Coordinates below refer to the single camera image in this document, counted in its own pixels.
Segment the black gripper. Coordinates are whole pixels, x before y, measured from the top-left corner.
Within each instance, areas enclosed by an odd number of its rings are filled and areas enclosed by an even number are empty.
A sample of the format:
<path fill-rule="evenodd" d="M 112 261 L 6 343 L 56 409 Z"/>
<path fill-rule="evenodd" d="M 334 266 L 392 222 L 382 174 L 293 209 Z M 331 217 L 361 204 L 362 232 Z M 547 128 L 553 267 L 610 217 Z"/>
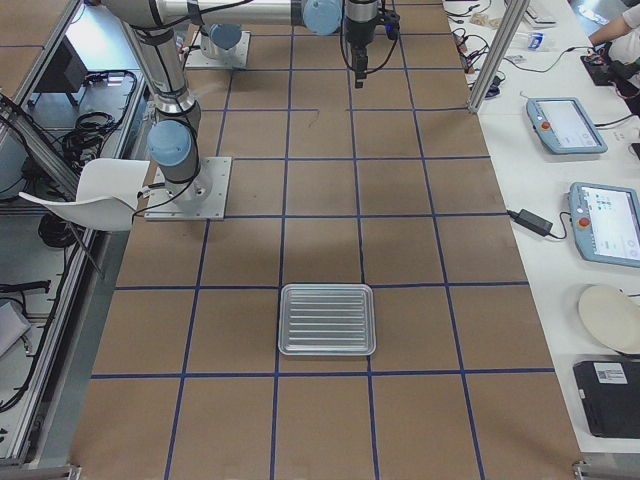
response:
<path fill-rule="evenodd" d="M 347 1 L 345 4 L 345 36 L 350 47 L 354 88 L 364 86 L 368 67 L 367 47 L 373 41 L 376 28 L 376 2 Z"/>

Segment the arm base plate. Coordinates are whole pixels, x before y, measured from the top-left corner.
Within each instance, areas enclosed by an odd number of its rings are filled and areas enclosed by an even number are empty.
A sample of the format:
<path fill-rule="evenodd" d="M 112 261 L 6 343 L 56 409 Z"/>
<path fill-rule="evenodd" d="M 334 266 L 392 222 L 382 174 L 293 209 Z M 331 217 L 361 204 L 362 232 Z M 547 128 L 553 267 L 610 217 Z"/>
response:
<path fill-rule="evenodd" d="M 216 46 L 208 37 L 202 39 L 200 32 L 194 34 L 187 69 L 245 70 L 247 68 L 250 32 L 243 31 L 239 42 L 230 49 Z"/>
<path fill-rule="evenodd" d="M 187 190 L 167 184 L 153 189 L 148 198 L 148 221 L 223 220 L 232 169 L 231 157 L 204 157 L 200 172 Z"/>

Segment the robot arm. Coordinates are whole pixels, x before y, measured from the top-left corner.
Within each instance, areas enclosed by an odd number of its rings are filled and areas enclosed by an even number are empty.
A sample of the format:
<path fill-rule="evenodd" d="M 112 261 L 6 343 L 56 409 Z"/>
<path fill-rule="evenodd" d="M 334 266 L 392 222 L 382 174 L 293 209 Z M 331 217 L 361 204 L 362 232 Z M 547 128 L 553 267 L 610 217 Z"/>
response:
<path fill-rule="evenodd" d="M 238 24 L 204 25 L 199 30 L 200 49 L 208 58 L 216 58 L 230 53 L 242 38 Z"/>
<path fill-rule="evenodd" d="M 384 23 L 382 1 L 105 1 L 129 29 L 131 44 L 162 117 L 200 116 L 177 53 L 174 27 L 222 25 L 302 26 L 316 35 L 341 33 L 344 62 L 361 88 L 372 74 L 367 48 Z"/>

